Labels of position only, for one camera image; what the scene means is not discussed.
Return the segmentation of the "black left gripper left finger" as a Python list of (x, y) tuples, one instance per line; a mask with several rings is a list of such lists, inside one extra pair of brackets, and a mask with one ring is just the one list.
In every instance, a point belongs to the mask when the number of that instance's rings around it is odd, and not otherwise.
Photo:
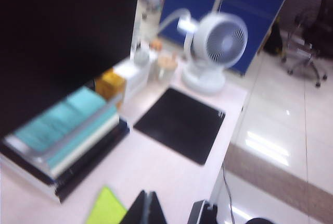
[(146, 196), (147, 195), (144, 190), (140, 191), (137, 198), (121, 220), (121, 224), (136, 224), (141, 222), (144, 213)]

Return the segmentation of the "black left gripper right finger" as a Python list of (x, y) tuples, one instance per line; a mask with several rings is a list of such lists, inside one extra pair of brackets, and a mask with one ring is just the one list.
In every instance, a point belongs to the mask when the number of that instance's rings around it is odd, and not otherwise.
[(160, 202), (158, 200), (156, 192), (150, 192), (150, 205), (149, 205), (149, 215), (148, 223), (150, 224), (166, 224), (167, 221), (164, 217), (164, 213)]

